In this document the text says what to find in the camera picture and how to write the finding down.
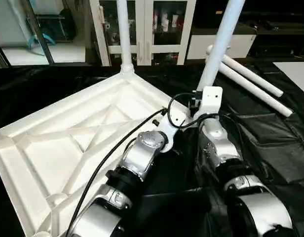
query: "white tube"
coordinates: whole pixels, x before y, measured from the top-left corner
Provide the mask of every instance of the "white tube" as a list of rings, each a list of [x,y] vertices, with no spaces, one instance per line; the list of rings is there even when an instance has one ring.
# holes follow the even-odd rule
[[[130,33],[128,23],[127,0],[117,0],[119,37],[121,46],[121,72],[133,72],[130,53]]]
[[[207,48],[207,54],[210,54],[212,50],[212,45]],[[252,82],[256,83],[260,87],[264,88],[271,94],[275,95],[276,97],[282,96],[284,93],[282,90],[278,89],[276,86],[270,84],[268,81],[264,80],[259,75],[255,74],[251,70],[247,69],[243,65],[239,64],[232,58],[230,58],[227,55],[224,55],[222,58],[222,62],[224,62],[226,65],[228,65],[230,68],[234,69],[238,73],[245,76],[247,79],[251,80]]]
[[[206,66],[201,75],[197,90],[203,90],[204,86],[206,85],[212,86],[213,82],[215,81],[219,64],[221,63],[222,57],[225,54],[231,40],[244,3],[245,0],[229,0],[219,26],[212,53],[209,55],[206,62]]]
[[[286,106],[272,98],[265,91],[245,79],[239,73],[229,68],[227,65],[221,63],[219,66],[219,71],[223,73],[225,76],[230,78],[232,81],[236,82],[240,86],[244,87],[248,91],[250,91],[253,95],[263,100],[266,104],[280,112],[282,115],[289,117],[292,114],[292,111],[288,109]]]

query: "silver robot arm segment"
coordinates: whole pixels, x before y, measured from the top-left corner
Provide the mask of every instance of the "silver robot arm segment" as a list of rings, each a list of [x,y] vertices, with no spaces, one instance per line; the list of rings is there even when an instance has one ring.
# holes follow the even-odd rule
[[[186,118],[183,113],[173,113],[173,116],[180,124]],[[154,158],[172,148],[176,131],[164,116],[155,130],[139,133],[116,168],[106,173],[107,182],[100,186],[96,196],[79,214],[69,230],[69,236],[124,236],[122,218],[140,195],[139,190]]]
[[[245,164],[218,118],[201,124],[199,144],[226,194],[234,236],[295,236],[286,207]]]

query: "white pole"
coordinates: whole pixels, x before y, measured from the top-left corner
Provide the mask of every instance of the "white pole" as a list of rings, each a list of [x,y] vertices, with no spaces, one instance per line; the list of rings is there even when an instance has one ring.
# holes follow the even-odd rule
[[[236,82],[240,86],[244,87],[248,91],[250,91],[253,95],[263,100],[266,104],[273,107],[275,110],[280,112],[282,115],[289,117],[292,114],[292,111],[288,109],[286,106],[272,98],[265,91],[248,81],[246,78],[241,76],[239,73],[229,68],[227,65],[221,63],[219,66],[219,71],[223,73],[225,76],[230,78],[232,81]]]
[[[130,33],[128,23],[127,0],[117,0],[119,37],[121,46],[121,73],[133,73],[130,53]]]
[[[212,45],[207,48],[207,54],[210,54],[212,50]],[[224,55],[222,58],[222,62],[228,65],[230,68],[234,69],[238,73],[245,76],[247,79],[251,80],[252,82],[256,83],[257,85],[261,86],[262,88],[266,89],[271,94],[275,95],[276,97],[282,96],[284,93],[282,90],[278,89],[276,86],[270,84],[268,81],[264,80],[259,75],[255,74],[251,70],[247,69],[243,65],[239,64],[232,58],[227,55]]]
[[[231,40],[244,3],[245,0],[228,1],[226,11],[219,26],[212,53],[210,54],[205,69],[201,75],[197,90],[203,90],[204,86],[206,85],[212,86],[213,82],[215,81],[219,64],[221,63],[222,57],[225,54]]]

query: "cabinet door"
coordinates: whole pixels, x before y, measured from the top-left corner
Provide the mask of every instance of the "cabinet door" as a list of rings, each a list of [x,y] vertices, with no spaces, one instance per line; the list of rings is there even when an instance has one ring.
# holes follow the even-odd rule
[[[195,0],[145,3],[145,65],[183,64]]]
[[[108,45],[111,65],[121,64],[121,47],[118,27],[118,14],[116,0],[100,0],[105,19],[104,34]],[[130,32],[130,50],[132,63],[143,64],[143,38],[144,38],[144,2],[140,0],[128,0],[128,22]]]

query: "white cabinet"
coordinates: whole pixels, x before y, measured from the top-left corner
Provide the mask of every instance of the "white cabinet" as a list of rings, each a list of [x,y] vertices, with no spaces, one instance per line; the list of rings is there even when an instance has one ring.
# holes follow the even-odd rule
[[[90,2],[103,66],[121,62],[116,0]],[[134,63],[184,64],[195,4],[196,0],[128,0]]]
[[[245,58],[254,42],[256,35],[233,35],[226,54],[231,58]],[[214,44],[215,35],[194,35],[191,37],[187,59],[204,59],[206,49]]]

